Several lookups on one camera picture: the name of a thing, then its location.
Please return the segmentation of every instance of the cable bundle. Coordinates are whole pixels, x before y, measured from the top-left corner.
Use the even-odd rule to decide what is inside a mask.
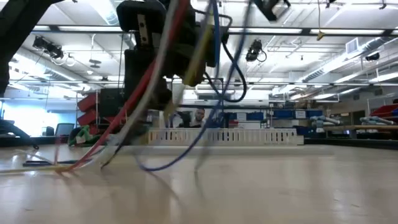
[[[246,9],[245,12],[245,16],[244,16],[244,32],[246,31],[246,27],[248,26],[248,17],[249,17],[249,13],[251,10],[251,4],[252,2],[249,2],[249,5]],[[124,104],[123,108],[120,110],[119,114],[115,117],[115,119],[113,120],[113,122],[109,125],[108,129],[105,131],[105,133],[100,137],[100,139],[96,142],[96,144],[78,161],[76,161],[73,165],[65,167],[65,166],[50,166],[50,167],[38,167],[35,168],[34,170],[56,170],[59,172],[65,172],[65,171],[70,171],[73,169],[76,169],[78,167],[81,167],[83,165],[87,166],[88,164],[94,164],[95,162],[100,162],[103,166],[105,166],[106,164],[108,164],[111,159],[118,153],[118,151],[121,148],[121,144],[118,146],[118,148],[116,150],[112,150],[110,148],[104,148],[101,151],[98,150],[98,147],[102,144],[104,144],[107,136],[110,134],[110,132],[119,124],[120,120],[124,117],[125,112],[128,111],[130,108],[132,108],[138,101],[139,97],[144,93],[142,100],[139,102],[139,104],[137,105],[136,109],[133,111],[132,115],[130,115],[129,119],[127,120],[126,124],[124,125],[124,127],[122,128],[122,130],[119,132],[118,137],[114,138],[114,140],[112,140],[111,142],[109,142],[109,146],[113,146],[113,145],[117,145],[119,142],[124,142],[127,132],[135,125],[138,117],[141,115],[141,113],[145,110],[150,97],[152,95],[152,92],[154,90],[154,88],[156,87],[158,78],[152,78],[152,77],[158,77],[159,73],[162,69],[163,63],[164,63],[164,58],[165,58],[165,54],[167,52],[168,47],[171,45],[170,43],[172,43],[175,39],[175,34],[177,33],[177,30],[179,29],[179,27],[181,27],[182,22],[183,22],[183,18],[185,15],[185,11],[187,10],[187,7],[189,5],[189,1],[188,0],[174,0],[171,1],[170,6],[169,6],[169,10],[167,12],[167,16],[166,16],[166,22],[164,25],[164,30],[163,30],[163,35],[162,35],[162,39],[160,41],[160,49],[159,52],[157,54],[156,59],[149,65],[147,71],[145,72],[145,75],[143,76],[143,78],[141,79],[139,85],[137,86],[137,88],[134,90],[134,92],[132,93],[132,95],[130,96],[130,98],[127,100],[127,102]],[[212,8],[213,12],[214,12],[214,22],[215,22],[215,63],[216,63],[216,76],[215,78],[218,78],[219,72],[220,72],[220,47],[221,47],[221,31],[220,31],[220,22],[219,22],[219,18],[220,15],[218,14],[218,4],[215,0],[211,1],[211,6],[208,6],[208,9],[206,10],[206,16],[205,16],[205,23],[208,24],[208,16],[210,15],[210,9]],[[188,67],[188,72],[186,74],[186,77],[188,80],[190,77],[193,77],[193,74],[195,73],[195,70],[199,64],[200,59],[204,56],[205,53],[205,47],[206,47],[206,43],[208,42],[208,40],[210,39],[210,33],[211,33],[211,29],[210,26],[203,26],[203,30],[201,32],[200,35],[200,40],[197,43],[197,46],[195,47],[195,51],[194,51],[194,56],[192,57],[192,60],[189,64]],[[247,92],[247,85],[246,85],[246,80],[244,78],[244,75],[242,73],[242,71],[240,70],[240,68],[238,67],[238,60],[240,58],[242,49],[243,49],[243,43],[245,40],[245,35],[242,35],[240,40],[239,40],[239,45],[238,45],[238,49],[235,52],[234,57],[232,57],[232,55],[230,54],[228,48],[226,47],[226,44],[223,42],[223,48],[227,53],[227,56],[231,59],[232,61],[232,65],[229,69],[228,72],[228,80],[226,82],[225,88],[222,90],[222,92],[220,93],[216,87],[214,86],[214,84],[212,84],[210,77],[208,76],[208,74],[205,74],[207,76],[207,78],[209,79],[210,85],[212,86],[212,88],[216,91],[217,95],[219,96],[219,100],[217,102],[217,104],[214,106],[214,108],[212,109],[212,111],[210,112],[210,115],[204,125],[204,127],[202,127],[199,135],[197,136],[197,138],[191,143],[191,145],[188,147],[187,150],[185,150],[181,155],[179,155],[177,158],[175,158],[173,161],[169,162],[168,164],[164,165],[164,166],[160,166],[160,167],[146,167],[144,164],[141,164],[138,155],[135,156],[137,163],[139,164],[139,167],[143,170],[146,171],[158,171],[158,170],[162,170],[162,169],[166,169],[170,166],[172,166],[173,164],[175,164],[176,162],[178,162],[179,160],[181,160],[182,158],[184,158],[192,149],[193,147],[196,145],[196,143],[200,140],[200,138],[203,136],[204,132],[206,131],[206,129],[209,127],[209,125],[211,124],[211,120],[212,117],[214,117],[215,113],[217,112],[217,110],[220,108],[221,106],[221,102],[225,99],[225,93],[228,89],[229,83],[231,81],[232,78],[232,74],[234,69],[236,69],[239,73],[239,76],[242,79],[243,82],[243,86],[244,86],[244,91],[242,96],[237,99],[237,100],[226,100],[226,101],[231,101],[231,102],[239,102],[241,101],[244,97],[245,94]],[[179,95],[178,98],[178,102],[182,99],[182,94]],[[172,114],[175,109],[177,108],[176,105],[174,105],[172,103],[172,101],[168,104],[168,106],[165,109],[165,114]],[[94,154],[99,154],[98,157],[94,158],[94,159],[90,159]],[[59,162],[62,164],[67,164],[70,161],[66,161],[66,162]],[[19,169],[19,170],[14,170],[14,172],[24,172],[27,170],[31,170],[31,169]]]

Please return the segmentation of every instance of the green object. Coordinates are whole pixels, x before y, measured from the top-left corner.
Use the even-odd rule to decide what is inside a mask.
[[[98,139],[100,138],[101,135],[90,135],[90,127],[88,125],[80,127],[80,128],[75,128],[72,130],[72,132],[69,135],[69,141],[68,145],[69,146],[74,146],[77,144],[84,144],[84,145],[93,145]]]

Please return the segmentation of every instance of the white fence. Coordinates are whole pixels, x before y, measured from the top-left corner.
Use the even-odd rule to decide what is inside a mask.
[[[160,128],[148,133],[150,145],[189,146],[200,129]],[[296,129],[208,129],[197,145],[206,146],[297,146],[304,144]]]

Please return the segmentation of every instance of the fluorescent light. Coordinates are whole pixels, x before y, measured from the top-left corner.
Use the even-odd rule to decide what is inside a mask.
[[[342,82],[348,81],[348,80],[350,80],[350,79],[352,79],[352,78],[355,78],[355,77],[357,77],[357,75],[355,75],[355,74],[347,75],[346,77],[337,79],[337,80],[335,81],[335,83],[342,83]]]
[[[135,37],[134,35],[131,36],[131,42],[132,42],[134,45],[137,45],[136,37]]]
[[[304,97],[304,96],[301,94],[297,94],[297,95],[290,97],[290,100],[297,100],[297,99],[300,99],[301,97]]]
[[[346,91],[342,91],[340,94],[347,94],[347,93],[351,93],[352,91],[358,90],[359,88],[352,88]]]
[[[329,98],[329,97],[334,96],[334,95],[336,95],[336,93],[321,94],[321,95],[315,96],[314,99],[315,100],[320,100],[320,99]]]
[[[49,26],[35,26],[33,28],[34,31],[45,31],[45,30],[51,30]]]
[[[366,29],[321,29],[324,34],[382,34],[384,30],[366,30]],[[319,29],[312,29],[311,34],[318,34]]]
[[[229,32],[243,32],[243,28],[229,28]],[[268,29],[268,28],[247,28],[246,32],[255,33],[255,32],[263,32],[263,33],[271,33],[271,34],[299,34],[302,29]]]
[[[88,32],[121,32],[116,26],[59,26],[61,31],[88,31]]]
[[[386,80],[389,80],[391,78],[397,78],[398,77],[398,73],[391,73],[391,74],[387,74],[387,75],[380,75],[376,78],[372,78],[371,80],[369,80],[369,82],[383,82]]]

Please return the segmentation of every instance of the floor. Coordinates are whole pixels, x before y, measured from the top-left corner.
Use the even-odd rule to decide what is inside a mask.
[[[197,173],[189,157],[150,174],[125,152],[102,172],[1,174],[1,223],[397,223],[398,151],[308,147],[333,154],[211,156]],[[61,150],[62,158],[81,154]],[[3,149],[0,158],[1,169],[27,159]]]

